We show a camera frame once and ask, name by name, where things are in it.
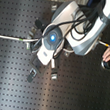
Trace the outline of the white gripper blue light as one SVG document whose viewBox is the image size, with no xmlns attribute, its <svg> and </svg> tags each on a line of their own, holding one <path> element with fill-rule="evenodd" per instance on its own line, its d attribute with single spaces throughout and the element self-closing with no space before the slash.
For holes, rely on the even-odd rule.
<svg viewBox="0 0 110 110">
<path fill-rule="evenodd" d="M 53 53 L 56 51 L 56 46 L 63 38 L 62 31 L 59 27 L 55 28 L 55 26 L 52 24 L 45 28 L 43 31 L 43 36 L 41 48 L 38 50 L 37 56 L 45 66 L 48 65 L 49 61 L 51 60 L 51 79 L 57 80 L 58 62 L 53 59 Z M 36 70 L 32 68 L 27 77 L 27 81 L 29 83 L 32 82 L 36 75 Z"/>
</svg>

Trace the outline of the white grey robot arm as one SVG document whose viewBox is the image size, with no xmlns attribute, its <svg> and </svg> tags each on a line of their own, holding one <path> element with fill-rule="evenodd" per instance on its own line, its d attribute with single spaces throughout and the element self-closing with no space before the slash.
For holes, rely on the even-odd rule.
<svg viewBox="0 0 110 110">
<path fill-rule="evenodd" d="M 75 54 L 86 55 L 110 22 L 110 0 L 101 0 L 92 9 L 78 6 L 75 1 L 63 3 L 53 14 L 51 24 L 45 27 L 37 51 L 38 60 L 44 66 L 49 62 L 55 65 L 54 58 L 63 49 L 64 40 Z"/>
</svg>

